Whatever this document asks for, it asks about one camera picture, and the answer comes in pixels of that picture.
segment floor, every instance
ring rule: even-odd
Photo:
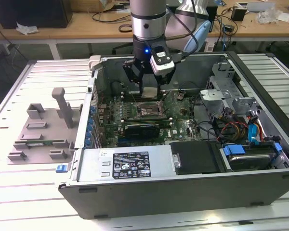
[[[120,44],[92,44],[94,54],[111,54],[112,48]],[[264,44],[260,51],[266,53],[265,47],[268,43]],[[258,49],[259,43],[257,42],[237,42],[236,45],[231,45],[229,51],[236,53],[255,53]],[[51,52],[47,45],[21,45],[20,52],[29,60],[48,60],[52,59]],[[64,59],[80,59],[88,58],[89,49],[87,44],[61,44],[59,46],[60,52]],[[216,51],[221,51],[222,46],[216,47]],[[132,48],[124,48],[117,51],[117,54],[130,54]],[[276,55],[288,68],[289,68],[289,44],[286,42],[277,42],[271,47],[271,52]],[[11,47],[11,54],[9,56],[0,57],[0,103],[5,95],[10,90],[13,83],[18,78],[22,69],[26,65],[26,60]]]

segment gray plastic part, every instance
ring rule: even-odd
[[[20,140],[26,140],[26,141],[30,141],[30,140],[42,140],[43,136],[42,134],[30,134],[30,135],[25,135],[23,134],[20,138]]]
[[[23,151],[27,155],[26,161],[19,160],[14,158],[13,160],[9,159],[8,164],[18,165],[18,164],[47,164],[47,163],[62,163],[70,162],[74,154],[74,144],[76,139],[76,134],[78,130],[78,124],[80,119],[79,109],[72,109],[73,128],[67,128],[64,119],[60,119],[56,109],[47,109],[44,113],[39,114],[42,120],[40,119],[31,119],[28,118],[27,122],[24,125],[23,130],[20,132],[20,136],[17,141],[22,141],[20,143],[15,143],[12,152],[14,151]],[[27,129],[28,124],[33,123],[47,123],[45,129]],[[21,140],[22,135],[36,135],[41,134],[43,136],[42,140],[38,140],[35,143],[32,143],[34,140],[23,141]],[[47,142],[44,141],[55,141],[61,140],[63,143],[52,145],[47,145]],[[61,145],[59,150],[64,150],[67,155],[66,159],[57,158],[52,159],[49,156],[50,150],[55,150],[58,146]]]
[[[60,109],[57,110],[58,116],[60,119],[63,119],[63,114]]]
[[[64,150],[50,150],[49,151],[49,156],[51,159],[66,159],[67,154],[65,153]]]
[[[10,152],[8,155],[8,158],[13,161],[13,160],[19,160],[19,161],[24,161],[27,156],[24,154],[23,151],[15,151],[15,152]]]
[[[68,150],[69,150],[70,152],[73,152],[73,151],[75,150],[74,147],[75,147],[74,143],[71,142],[71,143],[69,144]]]
[[[26,143],[15,143],[13,146],[16,150],[29,149]]]
[[[53,142],[53,146],[55,148],[67,148],[69,147],[69,143],[67,140],[64,140],[63,142]]]
[[[52,97],[57,100],[61,113],[66,122],[68,128],[73,128],[73,119],[72,119],[72,109],[69,104],[66,103],[64,99],[65,90],[64,88],[54,88],[52,92]]]
[[[45,112],[40,103],[31,103],[27,109],[30,119],[41,119],[40,113]]]
[[[45,129],[47,128],[46,122],[30,123],[26,127],[27,129]]]

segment paper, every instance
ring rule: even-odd
[[[281,13],[278,17],[277,20],[279,21],[284,21],[284,22],[288,22],[289,20],[289,13]]]
[[[38,28],[36,26],[23,26],[17,23],[17,31],[24,35],[32,34],[32,33],[38,33]]]
[[[120,9],[120,10],[117,10],[116,13],[131,13],[131,9],[130,8]]]

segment motherboard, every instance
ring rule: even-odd
[[[195,97],[182,96],[182,92],[172,91],[157,100],[143,99],[138,94],[99,95],[96,112],[91,117],[97,124],[101,147],[152,146],[202,140],[191,119],[191,101]]]

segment blue cable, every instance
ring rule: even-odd
[[[225,30],[225,25],[224,25],[224,23],[223,23],[223,33],[225,33],[226,32],[226,30]],[[226,41],[225,41],[225,37],[223,38],[223,51],[224,51],[224,49],[226,48]]]

